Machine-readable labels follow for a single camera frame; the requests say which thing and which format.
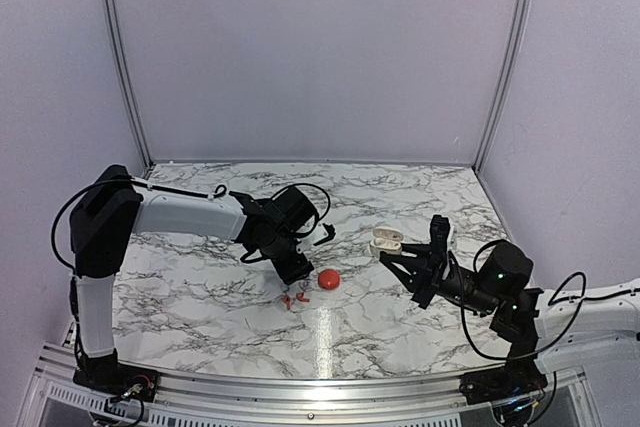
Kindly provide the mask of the white earbud charging case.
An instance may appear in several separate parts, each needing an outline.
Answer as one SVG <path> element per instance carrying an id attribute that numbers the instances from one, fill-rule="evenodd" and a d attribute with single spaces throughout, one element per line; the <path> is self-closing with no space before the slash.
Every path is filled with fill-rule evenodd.
<path id="1" fill-rule="evenodd" d="M 376 227 L 372 231 L 373 238 L 369 242 L 369 252 L 378 258 L 381 253 L 399 254 L 402 250 L 404 234 L 388 226 Z"/>

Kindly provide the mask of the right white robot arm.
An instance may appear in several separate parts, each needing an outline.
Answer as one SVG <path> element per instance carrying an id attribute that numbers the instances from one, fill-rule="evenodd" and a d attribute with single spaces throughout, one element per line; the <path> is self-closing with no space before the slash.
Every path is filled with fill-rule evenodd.
<path id="1" fill-rule="evenodd" d="M 468 315 L 490 318 L 491 330 L 508 342 L 507 355 L 480 357 L 503 362 L 495 385 L 515 395 L 534 378 L 574 366 L 639 358 L 639 282 L 632 280 L 593 290 L 565 286 L 543 290 L 529 286 L 532 261 L 506 240 L 485 245 L 483 265 L 466 269 L 439 243 L 407 244 L 373 240 L 376 257 L 411 293 L 420 308 L 440 297 L 460 314 L 463 333 L 471 335 Z"/>

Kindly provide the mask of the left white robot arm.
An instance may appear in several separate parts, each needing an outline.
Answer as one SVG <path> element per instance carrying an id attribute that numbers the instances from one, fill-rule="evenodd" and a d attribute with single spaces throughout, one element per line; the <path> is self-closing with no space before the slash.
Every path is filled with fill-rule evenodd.
<path id="1" fill-rule="evenodd" d="M 69 223 L 74 254 L 79 338 L 90 358 L 86 373 L 106 392 L 125 385 L 126 370 L 115 351 L 112 301 L 115 277 L 130 237 L 137 233 L 177 233 L 242 245 L 244 263 L 270 262 L 291 285 L 313 270 L 304 242 L 321 215 L 298 186 L 256 199 L 219 185 L 212 192 L 148 184 L 121 165 L 108 167 L 72 209 Z"/>

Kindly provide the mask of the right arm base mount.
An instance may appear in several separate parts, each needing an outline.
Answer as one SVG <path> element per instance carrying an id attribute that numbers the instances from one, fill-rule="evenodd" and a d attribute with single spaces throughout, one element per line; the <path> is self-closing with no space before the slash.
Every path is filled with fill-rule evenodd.
<path id="1" fill-rule="evenodd" d="M 547 378 L 533 358 L 515 360 L 516 356 L 532 352 L 532 343 L 513 344 L 504 365 L 463 374 L 459 391 L 467 404 L 500 401 L 546 388 Z"/>

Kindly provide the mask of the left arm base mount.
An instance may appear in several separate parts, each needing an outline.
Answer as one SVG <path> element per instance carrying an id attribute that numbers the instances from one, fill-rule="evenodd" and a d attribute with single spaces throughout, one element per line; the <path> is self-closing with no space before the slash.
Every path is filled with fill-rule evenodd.
<path id="1" fill-rule="evenodd" d="M 79 352 L 76 361 L 73 375 L 73 383 L 76 385 L 111 394 L 120 399 L 138 385 L 141 391 L 135 394 L 136 398 L 143 402 L 152 402 L 155 398 L 159 372 L 121 363 L 116 350 L 109 355 L 95 358 Z"/>

